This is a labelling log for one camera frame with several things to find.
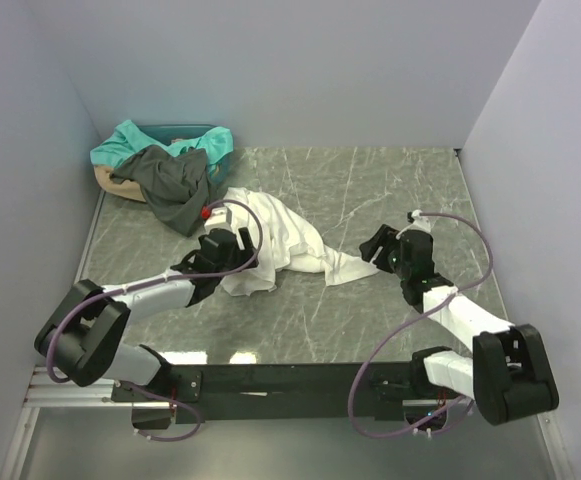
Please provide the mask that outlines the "white polo shirt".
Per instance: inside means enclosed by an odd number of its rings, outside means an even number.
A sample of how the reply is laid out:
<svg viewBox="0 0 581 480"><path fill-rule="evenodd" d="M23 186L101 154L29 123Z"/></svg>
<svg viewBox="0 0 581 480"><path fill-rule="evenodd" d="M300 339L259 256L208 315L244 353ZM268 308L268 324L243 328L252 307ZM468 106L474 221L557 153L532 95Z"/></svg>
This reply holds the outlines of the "white polo shirt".
<svg viewBox="0 0 581 480"><path fill-rule="evenodd" d="M258 266L225 277L223 289L231 296L249 296L276 288L281 270L322 273L327 286L338 286L378 273L361 258L327 246L306 219L268 193L230 187L224 205L232 211L232 232L248 229L252 242L263 246Z"/></svg>

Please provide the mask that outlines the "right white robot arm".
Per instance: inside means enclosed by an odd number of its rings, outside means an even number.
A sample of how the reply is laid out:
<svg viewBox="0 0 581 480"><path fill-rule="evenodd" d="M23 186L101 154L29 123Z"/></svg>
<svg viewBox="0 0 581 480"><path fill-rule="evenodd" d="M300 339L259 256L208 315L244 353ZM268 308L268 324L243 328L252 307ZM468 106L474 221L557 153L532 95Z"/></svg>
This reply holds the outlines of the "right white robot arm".
<svg viewBox="0 0 581 480"><path fill-rule="evenodd" d="M359 247L364 261L395 274L405 301L426 315L470 352L464 357L448 347L414 353L408 387L420 397L441 390L475 401L492 425L552 411L560 397L539 331L501 319L458 291L437 272L433 237L415 229L383 225Z"/></svg>

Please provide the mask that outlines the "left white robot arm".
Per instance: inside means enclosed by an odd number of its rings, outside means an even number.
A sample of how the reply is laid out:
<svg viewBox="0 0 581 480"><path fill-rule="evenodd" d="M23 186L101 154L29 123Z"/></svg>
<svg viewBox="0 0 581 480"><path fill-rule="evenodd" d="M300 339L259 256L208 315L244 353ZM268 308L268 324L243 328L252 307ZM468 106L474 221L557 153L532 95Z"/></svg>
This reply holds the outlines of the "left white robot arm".
<svg viewBox="0 0 581 480"><path fill-rule="evenodd" d="M81 280L68 291L34 340L35 350L59 383L89 386L99 379L145 386L169 363L146 346L122 342L126 327L164 311L196 305L212 295L223 277L257 266L258 248L249 231L213 229L199 248L164 273L126 285L103 287Z"/></svg>

